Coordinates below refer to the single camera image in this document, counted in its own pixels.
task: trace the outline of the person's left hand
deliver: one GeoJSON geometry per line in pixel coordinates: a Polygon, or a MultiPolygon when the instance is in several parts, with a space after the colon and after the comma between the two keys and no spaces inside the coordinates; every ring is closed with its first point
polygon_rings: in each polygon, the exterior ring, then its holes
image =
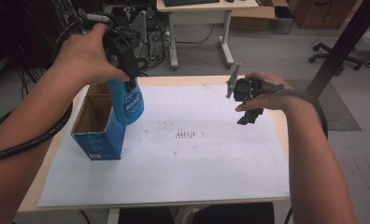
{"type": "Polygon", "coordinates": [[[121,81],[129,77],[111,65],[104,53],[103,37],[107,26],[96,23],[85,35],[71,35],[63,43],[52,67],[57,68],[65,79],[92,85],[109,79],[121,81]]]}

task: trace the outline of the person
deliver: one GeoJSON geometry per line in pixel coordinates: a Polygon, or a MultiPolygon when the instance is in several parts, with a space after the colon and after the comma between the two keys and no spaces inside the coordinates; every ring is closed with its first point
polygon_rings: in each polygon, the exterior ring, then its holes
{"type": "MultiPolygon", "coordinates": [[[[86,85],[129,77],[107,61],[102,40],[106,26],[66,40],[52,67],[21,105],[0,125],[0,150],[17,146],[49,130],[86,85]]],[[[281,77],[255,72],[246,77],[291,86],[281,77]]],[[[291,96],[260,95],[235,111],[280,109],[287,117],[290,186],[294,223],[356,223],[345,178],[314,108],[291,96]]],[[[46,155],[51,140],[0,160],[0,223],[11,223],[46,155]]]]}

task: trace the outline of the gray floor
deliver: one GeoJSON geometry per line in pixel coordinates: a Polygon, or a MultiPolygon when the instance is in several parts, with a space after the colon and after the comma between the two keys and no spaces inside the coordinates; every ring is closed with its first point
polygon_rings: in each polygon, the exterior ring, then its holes
{"type": "MultiPolygon", "coordinates": [[[[203,45],[178,45],[180,68],[173,71],[168,63],[149,71],[151,76],[210,76],[227,75],[220,48],[217,45],[222,28],[215,27],[212,36],[203,45]]],[[[198,41],[209,33],[208,26],[180,27],[174,35],[178,41],[198,41]]],[[[318,42],[332,46],[341,30],[323,31],[318,42]]],[[[236,62],[241,62],[241,74],[261,70],[285,78],[311,79],[322,61],[309,63],[311,45],[320,31],[292,28],[290,35],[272,35],[268,32],[231,31],[229,47],[236,62]]],[[[370,47],[361,44],[353,55],[369,59],[370,47]]],[[[330,132],[330,141],[341,162],[357,217],[360,223],[370,223],[370,67],[355,71],[351,66],[331,81],[349,111],[362,128],[361,132],[330,132]]],[[[20,101],[21,87],[17,73],[6,69],[0,74],[0,116],[20,101]]],[[[276,203],[276,221],[283,223],[289,203],[276,203]]],[[[86,211],[92,223],[107,222],[107,210],[86,211]]],[[[28,223],[86,223],[79,211],[18,214],[19,224],[28,223]]]]}

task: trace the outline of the cardboard box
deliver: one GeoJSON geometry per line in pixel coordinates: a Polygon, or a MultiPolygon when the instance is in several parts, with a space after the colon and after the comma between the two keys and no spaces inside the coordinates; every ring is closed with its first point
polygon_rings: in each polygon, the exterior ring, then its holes
{"type": "Polygon", "coordinates": [[[320,3],[318,0],[299,1],[294,10],[295,22],[304,29],[339,29],[357,0],[330,1],[320,3]]]}
{"type": "Polygon", "coordinates": [[[232,11],[232,30],[264,31],[269,27],[269,22],[276,18],[275,7],[287,7],[285,0],[264,0],[259,7],[239,9],[232,11]]]}
{"type": "Polygon", "coordinates": [[[121,158],[126,127],[112,110],[106,84],[90,86],[79,110],[71,136],[92,161],[121,158]]]}

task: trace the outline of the white surface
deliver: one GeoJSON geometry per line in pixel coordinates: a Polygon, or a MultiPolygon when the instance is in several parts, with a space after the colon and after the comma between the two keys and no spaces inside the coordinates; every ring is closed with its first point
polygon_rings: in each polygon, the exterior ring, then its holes
{"type": "Polygon", "coordinates": [[[223,85],[142,91],[145,111],[128,126],[120,161],[90,161],[69,135],[72,117],[38,206],[288,199],[288,165],[268,113],[236,124],[243,113],[223,85]]]}

